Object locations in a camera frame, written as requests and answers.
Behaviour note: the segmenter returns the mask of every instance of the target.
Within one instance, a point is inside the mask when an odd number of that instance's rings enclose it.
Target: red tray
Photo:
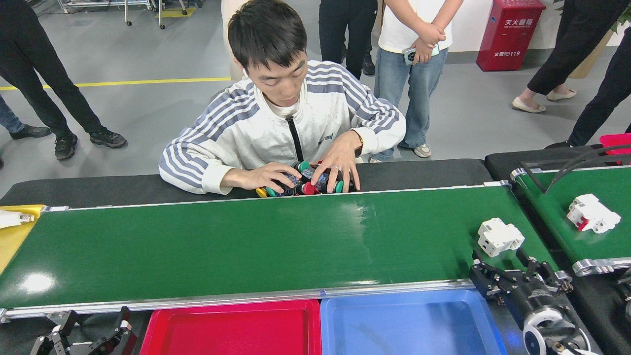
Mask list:
[[[613,147],[615,145],[631,144],[631,133],[622,133],[619,135],[604,135],[600,137],[600,143],[603,145],[604,148]],[[631,148],[614,149],[607,151],[607,154],[609,155],[628,153],[631,153]]]
[[[317,300],[154,311],[140,355],[321,355]]]

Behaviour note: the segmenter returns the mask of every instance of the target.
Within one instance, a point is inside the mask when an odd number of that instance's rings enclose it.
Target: fire extinguisher box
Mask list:
[[[518,70],[545,8],[538,0],[493,0],[478,66],[483,71]]]

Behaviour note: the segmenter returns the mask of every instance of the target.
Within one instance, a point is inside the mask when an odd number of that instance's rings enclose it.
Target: jacket sleeve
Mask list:
[[[229,113],[221,113],[225,102],[218,94],[195,125],[167,145],[158,163],[164,181],[197,194],[226,195],[232,190],[220,187],[221,180],[230,169],[242,167],[233,166],[240,165],[237,145],[222,126],[230,118]],[[218,143],[220,134],[223,137]]]
[[[396,146],[405,135],[405,117],[385,99],[342,69],[342,83],[350,112],[351,126],[362,137],[362,155],[383,152]]]

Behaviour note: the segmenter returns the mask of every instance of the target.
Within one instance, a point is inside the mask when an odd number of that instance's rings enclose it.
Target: smartphone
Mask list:
[[[432,49],[432,57],[440,52],[438,45],[436,45]],[[405,61],[405,65],[412,65],[414,63],[414,56],[416,55],[416,48],[410,47],[403,51],[403,60]]]

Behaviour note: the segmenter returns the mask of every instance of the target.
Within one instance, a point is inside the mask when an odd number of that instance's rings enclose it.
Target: green plant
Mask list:
[[[556,4],[556,3],[560,3],[563,0],[553,0],[552,3]],[[563,5],[561,5],[560,7],[556,8],[555,10],[559,10],[559,11],[563,11]],[[629,5],[627,5],[627,8],[625,9],[625,11],[622,12],[622,14],[620,15],[620,17],[618,17],[618,19],[616,20],[616,22],[613,23],[613,26],[611,26],[611,30],[614,31],[615,33],[618,33],[618,26],[620,25],[624,25],[627,22],[631,22],[631,3],[629,3]]]

